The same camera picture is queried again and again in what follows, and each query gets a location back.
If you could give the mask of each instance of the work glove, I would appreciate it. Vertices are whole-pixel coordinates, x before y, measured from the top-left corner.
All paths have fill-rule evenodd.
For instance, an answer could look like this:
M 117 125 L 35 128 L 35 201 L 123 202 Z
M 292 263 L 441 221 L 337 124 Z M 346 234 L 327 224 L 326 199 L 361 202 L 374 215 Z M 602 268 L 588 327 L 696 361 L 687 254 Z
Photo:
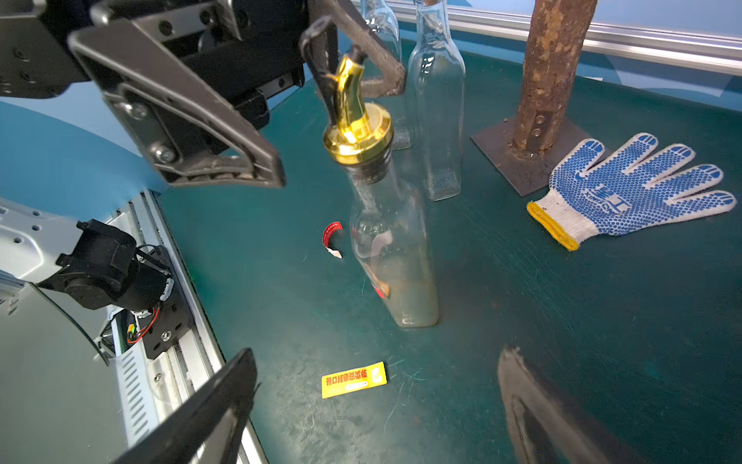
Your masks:
M 556 165 L 549 177 L 549 193 L 530 202 L 528 212 L 574 251 L 594 235 L 625 235 L 735 207 L 737 200 L 728 192 L 698 193 L 721 182 L 718 167 L 702 164 L 672 174 L 695 152 L 677 143 L 649 156 L 656 147 L 653 135 L 636 134 L 595 164 L 605 147 L 595 139 L 583 140 Z

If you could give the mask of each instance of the green mat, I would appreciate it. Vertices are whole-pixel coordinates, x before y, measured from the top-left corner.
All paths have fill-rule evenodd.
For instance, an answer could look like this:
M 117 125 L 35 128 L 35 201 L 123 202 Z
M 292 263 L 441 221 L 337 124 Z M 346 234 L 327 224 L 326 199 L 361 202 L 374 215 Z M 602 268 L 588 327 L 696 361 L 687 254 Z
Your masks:
M 410 44 L 405 43 L 409 53 Z M 463 53 L 465 132 L 513 117 L 518 65 Z M 685 143 L 742 197 L 742 114 L 577 78 L 568 116 L 615 149 L 647 131 Z M 288 186 L 172 189 L 160 198 L 226 358 L 251 347 L 251 418 L 277 463 L 514 463 L 496 378 L 524 355 L 656 463 L 742 462 L 742 209 L 562 248 L 467 140 L 463 192 L 427 202 L 441 302 L 399 329 L 353 258 L 321 244 L 351 191 L 322 146 L 314 82 L 263 133 Z M 395 153 L 416 180 L 410 151 Z M 388 385 L 321 399 L 324 374 L 385 361 Z

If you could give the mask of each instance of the label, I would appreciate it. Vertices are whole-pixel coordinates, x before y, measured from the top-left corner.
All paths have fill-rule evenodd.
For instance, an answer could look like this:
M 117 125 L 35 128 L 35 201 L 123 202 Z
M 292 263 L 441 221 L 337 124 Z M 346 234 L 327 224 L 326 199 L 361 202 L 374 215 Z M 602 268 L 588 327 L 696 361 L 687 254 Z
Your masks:
M 366 367 L 344 370 L 322 377 L 322 397 L 332 398 L 352 391 L 366 390 L 387 383 L 384 362 Z
M 325 228 L 325 231 L 322 234 L 322 244 L 325 246 L 325 248 L 328 249 L 328 251 L 330 250 L 329 248 L 330 237 L 332 237 L 332 234 L 334 234 L 335 232 L 337 232 L 338 230 L 342 228 L 343 227 L 340 225 L 339 222 L 334 222 L 330 224 L 329 226 L 327 226 L 327 228 Z

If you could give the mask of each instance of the clear glass bottle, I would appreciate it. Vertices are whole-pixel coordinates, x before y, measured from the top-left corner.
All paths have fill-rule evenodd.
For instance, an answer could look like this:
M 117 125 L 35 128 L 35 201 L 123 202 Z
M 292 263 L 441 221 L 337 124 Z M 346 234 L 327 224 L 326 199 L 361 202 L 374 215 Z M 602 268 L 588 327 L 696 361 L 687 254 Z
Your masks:
M 397 16 L 387 4 L 386 0 L 361 0 L 361 15 L 366 24 L 376 33 L 378 38 L 387 46 L 390 52 L 402 62 L 402 42 L 399 39 L 399 22 Z M 366 63 L 364 75 L 377 77 L 381 71 L 372 62 Z M 381 97 L 370 99 L 385 107 L 392 115 L 394 123 L 394 139 L 392 150 L 402 150 L 413 145 L 413 123 L 407 115 L 407 103 L 404 95 L 396 97 Z
M 415 0 L 417 45 L 407 66 L 410 112 L 429 199 L 461 193 L 466 68 L 451 39 L 446 0 Z
M 346 169 L 355 193 L 353 252 L 397 325 L 426 327 L 438 322 L 439 309 L 422 199 L 397 178 L 390 153 L 378 181 Z

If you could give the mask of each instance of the glove finger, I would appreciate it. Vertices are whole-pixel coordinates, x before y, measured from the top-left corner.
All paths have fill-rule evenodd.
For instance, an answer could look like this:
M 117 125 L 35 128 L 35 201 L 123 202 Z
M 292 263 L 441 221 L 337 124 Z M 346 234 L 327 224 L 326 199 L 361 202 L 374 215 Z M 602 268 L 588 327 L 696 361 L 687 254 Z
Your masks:
M 699 193 L 692 197 L 684 197 L 673 201 L 674 215 L 661 223 L 682 222 L 711 215 L 719 215 L 734 208 L 737 199 L 724 190 Z
M 682 143 L 676 143 L 653 154 L 633 168 L 627 169 L 625 174 L 638 175 L 642 185 L 654 180 L 658 182 L 667 174 L 677 171 L 680 167 L 695 158 L 695 151 Z
M 650 154 L 656 147 L 657 138 L 654 135 L 647 134 L 646 132 L 636 134 L 593 169 L 610 166 L 610 170 L 612 171 L 624 171 Z
M 702 164 L 656 180 L 650 188 L 663 201 L 676 200 L 715 186 L 723 178 L 721 169 L 712 164 Z
M 578 143 L 576 147 L 556 165 L 554 172 L 564 170 L 570 173 L 583 172 L 588 167 L 592 166 L 593 163 L 600 158 L 600 155 L 605 151 L 605 147 L 602 143 L 595 139 L 584 139 Z

